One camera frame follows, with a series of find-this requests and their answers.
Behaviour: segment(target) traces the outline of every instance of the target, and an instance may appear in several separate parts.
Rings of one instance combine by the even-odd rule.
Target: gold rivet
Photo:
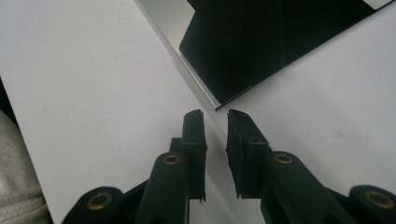
[[[378,207],[391,209],[395,206],[394,201],[390,197],[378,191],[367,190],[364,192],[364,196],[366,196],[366,199],[370,201],[370,203],[373,203]]]
[[[180,157],[176,155],[169,155],[163,159],[163,162],[168,165],[178,164],[180,162]]]
[[[283,164],[289,164],[293,162],[293,158],[286,154],[275,155],[275,160]]]
[[[111,201],[113,201],[113,197],[106,191],[99,192],[93,195],[87,203],[87,207],[90,210],[100,210],[106,206],[108,206]]]

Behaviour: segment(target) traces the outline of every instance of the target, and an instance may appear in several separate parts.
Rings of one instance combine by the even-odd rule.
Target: gray cloth
[[[21,132],[1,110],[0,223],[51,223]]]

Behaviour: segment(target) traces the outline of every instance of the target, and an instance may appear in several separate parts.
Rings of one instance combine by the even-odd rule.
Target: white table
[[[0,75],[55,223],[90,189],[147,179],[196,108],[207,202],[191,202],[191,223],[263,223],[258,200],[235,197],[230,108],[325,186],[396,193],[395,22],[391,4],[215,112],[133,0],[1,1]]]

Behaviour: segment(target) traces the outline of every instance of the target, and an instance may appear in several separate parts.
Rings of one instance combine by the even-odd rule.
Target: white tabletop
[[[133,0],[1,1],[0,75],[55,223],[90,189],[146,180],[198,108],[207,202],[191,223],[263,223],[259,200],[235,197],[230,108],[323,185],[396,193],[395,22],[391,4],[215,112]]]

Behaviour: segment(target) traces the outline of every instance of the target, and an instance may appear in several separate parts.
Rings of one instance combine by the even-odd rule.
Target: gray fabric
[[[0,111],[0,223],[51,223],[21,132]]]

